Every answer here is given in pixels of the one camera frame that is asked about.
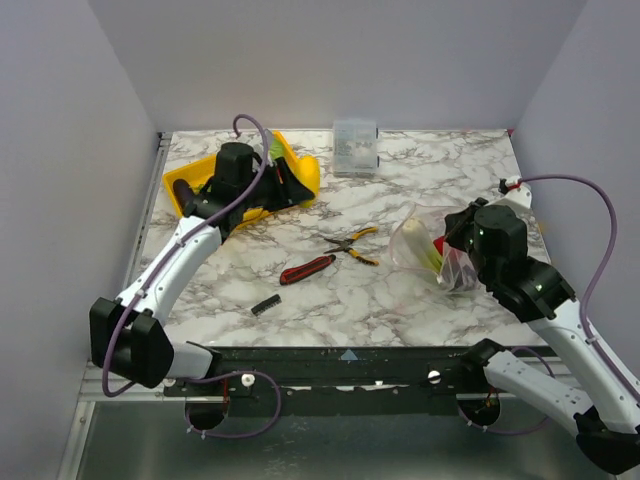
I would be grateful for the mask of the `yellow plastic tray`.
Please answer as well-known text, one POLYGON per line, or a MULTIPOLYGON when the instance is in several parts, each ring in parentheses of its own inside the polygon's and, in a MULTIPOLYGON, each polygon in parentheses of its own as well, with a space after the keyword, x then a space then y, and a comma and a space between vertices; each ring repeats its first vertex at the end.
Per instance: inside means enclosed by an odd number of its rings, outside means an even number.
MULTIPOLYGON (((267 131, 270 163, 256 188, 221 224, 247 226, 277 211, 310 207, 320 188, 320 168, 312 156, 299 157, 278 132, 267 131)), ((179 217, 207 219, 239 196, 253 181, 262 149, 229 141, 218 152, 163 175, 163 184, 179 217)))

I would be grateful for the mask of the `purple red onion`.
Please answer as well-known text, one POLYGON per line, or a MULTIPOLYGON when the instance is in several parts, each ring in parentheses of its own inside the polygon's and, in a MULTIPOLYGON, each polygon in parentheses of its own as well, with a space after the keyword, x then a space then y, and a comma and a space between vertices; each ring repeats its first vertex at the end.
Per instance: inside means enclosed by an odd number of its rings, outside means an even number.
POLYGON ((457 264, 449 267, 447 282, 450 291, 466 292, 475 290, 478 280, 472 266, 457 264))

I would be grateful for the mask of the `red tomato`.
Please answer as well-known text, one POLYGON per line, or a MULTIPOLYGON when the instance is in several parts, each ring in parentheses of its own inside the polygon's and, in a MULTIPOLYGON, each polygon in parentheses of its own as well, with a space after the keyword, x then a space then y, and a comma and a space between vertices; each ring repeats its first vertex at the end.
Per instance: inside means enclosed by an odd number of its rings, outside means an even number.
POLYGON ((436 238, 433 241, 433 245, 434 245, 435 249, 437 250, 438 254, 440 256, 442 256, 443 252, 444 252, 444 237, 440 236, 440 237, 436 238))

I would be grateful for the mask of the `clear zip top bag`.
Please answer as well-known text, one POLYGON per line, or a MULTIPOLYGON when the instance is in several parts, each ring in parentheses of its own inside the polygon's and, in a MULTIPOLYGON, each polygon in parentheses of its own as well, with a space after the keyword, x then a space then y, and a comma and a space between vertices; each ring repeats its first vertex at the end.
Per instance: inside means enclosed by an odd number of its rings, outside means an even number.
POLYGON ((471 294, 479 287, 468 255, 444 242, 445 217, 454 210, 451 206, 412 203, 390 237, 394 267, 420 280, 435 294, 471 294))

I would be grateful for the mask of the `green white leek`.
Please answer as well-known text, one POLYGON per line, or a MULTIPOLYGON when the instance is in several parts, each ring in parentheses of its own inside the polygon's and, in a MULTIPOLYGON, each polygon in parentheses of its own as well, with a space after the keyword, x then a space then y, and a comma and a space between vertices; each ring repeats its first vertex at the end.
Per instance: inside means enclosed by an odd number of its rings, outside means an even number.
POLYGON ((426 225, 419 218, 411 217, 404 222, 401 235, 417 262, 423 268, 438 274, 442 268, 443 257, 435 249, 426 225))

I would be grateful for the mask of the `green cabbage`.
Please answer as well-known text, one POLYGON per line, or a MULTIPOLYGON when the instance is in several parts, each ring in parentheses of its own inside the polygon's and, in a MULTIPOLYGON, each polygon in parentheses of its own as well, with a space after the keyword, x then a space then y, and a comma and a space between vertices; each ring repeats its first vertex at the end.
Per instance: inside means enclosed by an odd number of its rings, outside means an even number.
POLYGON ((274 139, 269 147, 268 153, 272 162, 275 162, 279 158, 283 158, 285 154, 283 144, 279 140, 274 139))

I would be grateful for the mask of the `purple eggplant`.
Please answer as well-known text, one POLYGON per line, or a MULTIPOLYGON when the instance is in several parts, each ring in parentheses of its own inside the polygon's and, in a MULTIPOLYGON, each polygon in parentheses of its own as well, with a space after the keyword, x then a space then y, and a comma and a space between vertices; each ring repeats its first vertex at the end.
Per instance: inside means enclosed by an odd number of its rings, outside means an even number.
POLYGON ((172 184, 172 191, 180 213, 196 196, 189 183, 184 179, 175 180, 172 184))

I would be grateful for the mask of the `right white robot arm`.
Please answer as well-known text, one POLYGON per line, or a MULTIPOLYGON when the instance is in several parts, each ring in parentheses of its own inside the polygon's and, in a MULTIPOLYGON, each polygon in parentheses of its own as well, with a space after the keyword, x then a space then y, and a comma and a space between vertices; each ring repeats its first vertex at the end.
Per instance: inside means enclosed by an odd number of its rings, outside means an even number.
POLYGON ((466 253, 498 303, 562 360, 571 388, 484 339, 460 357, 469 390, 506 390, 563 426, 601 470, 620 475, 639 465, 639 382, 580 316, 574 290, 552 265, 528 253, 527 225, 506 205, 478 199, 445 217, 444 241, 466 253))

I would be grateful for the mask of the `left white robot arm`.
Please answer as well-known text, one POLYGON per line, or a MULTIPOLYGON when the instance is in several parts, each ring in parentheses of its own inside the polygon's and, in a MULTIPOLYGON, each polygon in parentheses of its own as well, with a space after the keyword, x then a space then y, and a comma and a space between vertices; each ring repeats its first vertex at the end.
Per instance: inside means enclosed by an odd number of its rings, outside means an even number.
POLYGON ((309 207, 320 186, 318 161, 297 157, 278 139, 274 160, 253 147, 227 142, 218 153, 165 175, 180 215, 158 256, 115 299, 99 298, 89 312, 91 360, 109 374, 146 388, 187 379, 201 395, 222 380, 213 349, 174 343, 164 324, 200 266, 231 233, 279 210, 309 207))

